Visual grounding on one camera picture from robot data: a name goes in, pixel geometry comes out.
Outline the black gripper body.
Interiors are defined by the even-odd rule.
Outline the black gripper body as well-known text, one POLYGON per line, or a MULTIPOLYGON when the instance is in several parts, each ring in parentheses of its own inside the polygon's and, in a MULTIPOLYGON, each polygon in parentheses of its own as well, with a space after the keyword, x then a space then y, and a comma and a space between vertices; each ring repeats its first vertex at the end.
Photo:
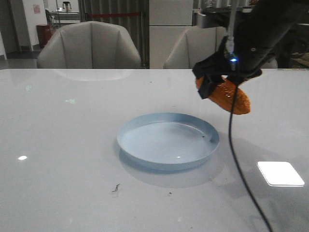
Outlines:
POLYGON ((239 85, 262 74, 261 67, 274 59, 273 48, 277 44, 274 37, 269 38, 236 38, 235 51, 229 55, 225 44, 227 37, 222 39, 218 50, 206 59, 193 66, 197 79, 207 77, 209 83, 221 83, 221 76, 239 85))

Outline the black gripper finger corn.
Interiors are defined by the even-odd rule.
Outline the black gripper finger corn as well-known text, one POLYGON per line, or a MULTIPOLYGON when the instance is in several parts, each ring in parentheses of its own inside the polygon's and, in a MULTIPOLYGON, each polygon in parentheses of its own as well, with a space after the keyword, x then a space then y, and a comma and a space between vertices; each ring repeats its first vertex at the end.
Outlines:
POLYGON ((221 75, 205 75, 197 79, 197 91, 201 99, 207 99, 215 88, 223 83, 221 75))

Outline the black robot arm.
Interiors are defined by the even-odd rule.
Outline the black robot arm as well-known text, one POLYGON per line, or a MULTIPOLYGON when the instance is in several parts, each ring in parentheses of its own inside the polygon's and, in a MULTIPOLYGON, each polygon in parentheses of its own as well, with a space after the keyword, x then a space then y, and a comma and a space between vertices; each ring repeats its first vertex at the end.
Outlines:
POLYGON ((250 13, 237 10, 234 27, 234 61, 228 55, 224 37, 218 51, 197 62, 193 73, 203 78, 198 93, 208 98, 223 83, 223 76, 234 84, 260 76, 261 67, 274 57, 273 48, 309 10, 307 0, 260 0, 250 13))

